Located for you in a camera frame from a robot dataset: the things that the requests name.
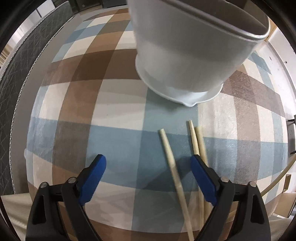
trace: cup base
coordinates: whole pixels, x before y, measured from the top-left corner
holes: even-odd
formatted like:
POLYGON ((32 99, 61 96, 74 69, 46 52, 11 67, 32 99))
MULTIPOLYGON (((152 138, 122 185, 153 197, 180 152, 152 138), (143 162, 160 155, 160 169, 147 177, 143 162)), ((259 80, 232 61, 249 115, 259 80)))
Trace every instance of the cup base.
POLYGON ((185 90, 175 89, 173 87, 165 86, 157 81, 142 67, 138 55, 136 56, 136 70, 142 81, 156 94, 171 100, 173 102, 181 103, 187 107, 195 106, 198 103, 206 102, 216 97, 222 90, 223 84, 210 89, 205 92, 189 92, 185 90))

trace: table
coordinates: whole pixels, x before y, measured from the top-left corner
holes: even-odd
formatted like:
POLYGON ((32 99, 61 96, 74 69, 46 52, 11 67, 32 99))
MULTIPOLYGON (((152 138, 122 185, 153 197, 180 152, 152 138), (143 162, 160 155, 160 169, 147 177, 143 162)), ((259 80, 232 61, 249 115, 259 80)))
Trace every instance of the table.
MULTIPOLYGON (((128 9, 96 15, 54 58, 32 110, 26 148, 34 197, 40 183, 77 176, 100 153, 107 168, 88 217, 105 240, 188 240, 158 130, 164 128, 197 234, 198 186, 188 120, 203 129, 209 165, 236 183, 267 187, 287 164, 287 127, 270 70, 256 52, 213 100, 192 108, 168 101, 140 80, 128 9)), ((263 197, 269 213, 284 179, 263 197)), ((65 208, 65 225, 74 235, 65 208)))

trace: wooden chopstick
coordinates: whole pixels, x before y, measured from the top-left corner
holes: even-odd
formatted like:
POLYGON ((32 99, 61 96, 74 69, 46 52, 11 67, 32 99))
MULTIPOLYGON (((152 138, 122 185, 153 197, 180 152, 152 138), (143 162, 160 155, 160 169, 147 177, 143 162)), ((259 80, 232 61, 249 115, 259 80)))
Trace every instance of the wooden chopstick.
POLYGON ((168 138, 167 138, 167 135, 166 135, 164 129, 160 130, 160 137, 163 142, 168 165, 169 165, 170 171, 172 173, 173 181, 174 181, 177 195, 179 198, 179 202, 181 205, 181 209, 182 209, 182 213, 183 213, 184 221, 185 221, 185 226, 187 229, 188 238, 189 238, 189 241, 194 241, 193 230, 192 230, 189 211, 188 211, 188 207, 187 207, 187 203, 186 203, 186 199, 185 199, 184 190, 183 190, 182 183, 181 183, 181 180, 180 180, 180 177, 178 174, 178 170, 176 167, 175 158, 174 158, 172 149, 170 147, 170 143, 168 141, 168 138))
MULTIPOLYGON (((196 133, 193 127, 192 120, 189 120, 189 127, 191 132, 191 139, 192 139, 192 145, 193 145, 193 153, 195 155, 199 155, 199 146, 197 142, 196 133)), ((204 223, 205 223, 205 198, 203 196, 203 193, 201 189, 198 189, 198 214, 199 214, 199 222, 200 222, 200 230, 202 229, 204 223)))
MULTIPOLYGON (((202 128, 200 126, 195 127, 195 133, 197 136, 197 142, 198 142, 198 147, 200 150, 200 158, 204 161, 204 163, 207 165, 207 167, 209 166, 209 162, 207 159, 207 151, 205 148, 205 141, 203 138, 203 134, 202 134, 202 128)), ((211 211, 213 209, 213 206, 211 203, 207 202, 205 200, 205 217, 204 217, 204 222, 206 222, 206 220, 208 219, 208 217, 211 214, 211 211)))

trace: beige fabric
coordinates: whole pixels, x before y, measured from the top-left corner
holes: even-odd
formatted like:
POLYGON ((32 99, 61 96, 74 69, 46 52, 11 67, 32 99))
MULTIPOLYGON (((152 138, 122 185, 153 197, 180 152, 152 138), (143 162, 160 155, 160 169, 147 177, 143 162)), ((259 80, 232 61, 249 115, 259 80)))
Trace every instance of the beige fabric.
POLYGON ((278 241, 278 239, 283 235, 292 219, 281 218, 277 220, 269 221, 271 241, 278 241))
POLYGON ((29 193, 1 196, 6 212, 21 241, 25 241, 28 218, 32 206, 29 193))

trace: blue gripper pad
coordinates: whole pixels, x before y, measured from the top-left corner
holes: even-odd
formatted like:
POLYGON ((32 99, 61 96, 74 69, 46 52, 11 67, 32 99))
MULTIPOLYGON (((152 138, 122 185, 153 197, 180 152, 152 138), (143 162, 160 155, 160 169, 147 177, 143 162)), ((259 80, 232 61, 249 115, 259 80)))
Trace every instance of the blue gripper pad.
POLYGON ((85 203, 89 202, 98 186, 103 173, 106 169, 106 157, 103 155, 100 156, 97 164, 92 168, 89 173, 89 176, 85 183, 80 188, 80 196, 78 198, 81 206, 84 206, 85 203))
POLYGON ((205 200, 215 206, 217 203, 216 187, 195 156, 191 157, 191 169, 205 200))

